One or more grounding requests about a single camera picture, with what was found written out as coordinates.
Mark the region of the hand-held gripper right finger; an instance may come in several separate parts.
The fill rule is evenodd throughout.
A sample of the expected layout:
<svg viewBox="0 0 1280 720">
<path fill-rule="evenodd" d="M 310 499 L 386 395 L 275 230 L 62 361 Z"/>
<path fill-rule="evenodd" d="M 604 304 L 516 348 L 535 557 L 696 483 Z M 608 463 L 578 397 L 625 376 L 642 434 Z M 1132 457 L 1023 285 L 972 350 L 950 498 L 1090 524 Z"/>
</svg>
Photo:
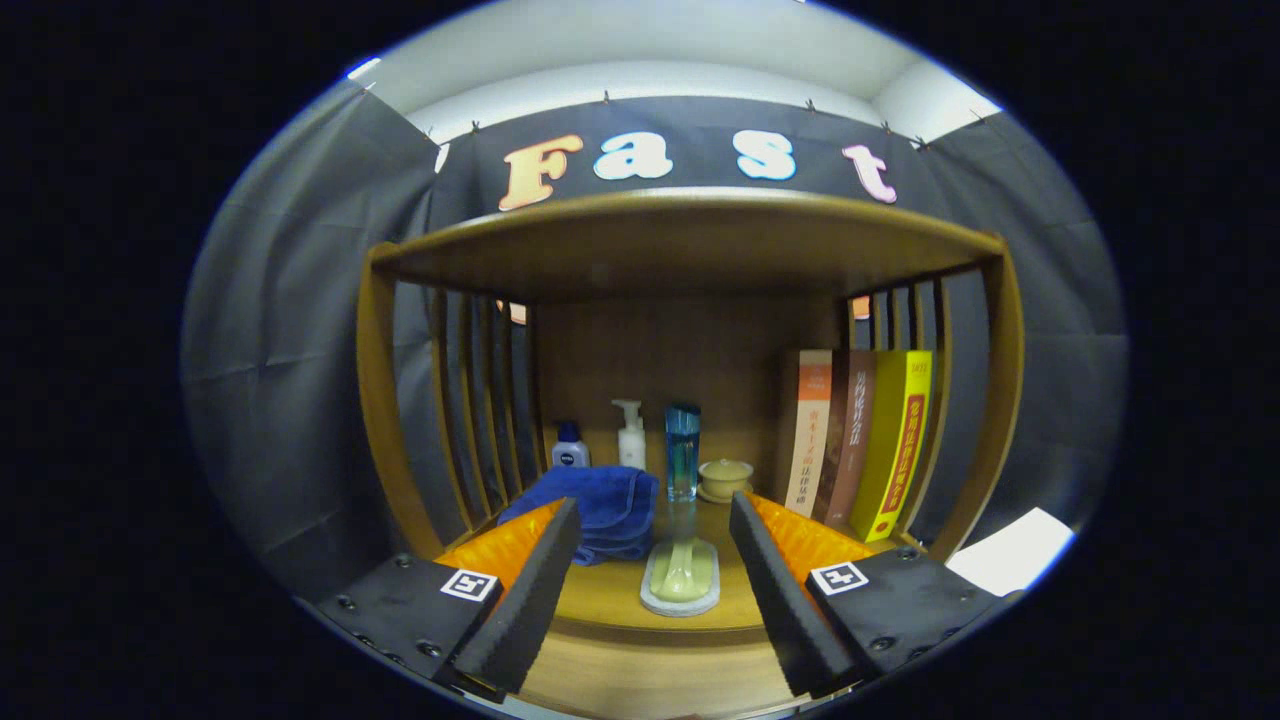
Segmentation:
<svg viewBox="0 0 1280 720">
<path fill-rule="evenodd" d="M 925 551 L 870 550 L 754 493 L 733 495 L 730 534 L 795 694 L 910 673 L 1011 603 Z"/>
</svg>

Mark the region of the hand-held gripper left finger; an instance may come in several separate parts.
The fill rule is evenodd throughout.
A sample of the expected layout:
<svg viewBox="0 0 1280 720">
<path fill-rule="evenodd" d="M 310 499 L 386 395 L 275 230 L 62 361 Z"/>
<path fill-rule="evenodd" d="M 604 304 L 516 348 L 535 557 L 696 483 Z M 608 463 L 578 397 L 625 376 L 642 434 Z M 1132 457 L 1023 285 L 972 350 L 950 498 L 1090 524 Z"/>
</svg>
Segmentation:
<svg viewBox="0 0 1280 720">
<path fill-rule="evenodd" d="M 451 559 L 398 553 L 301 609 L 365 657 L 451 694 L 521 692 L 581 541 L 559 498 L 458 546 Z"/>
</svg>

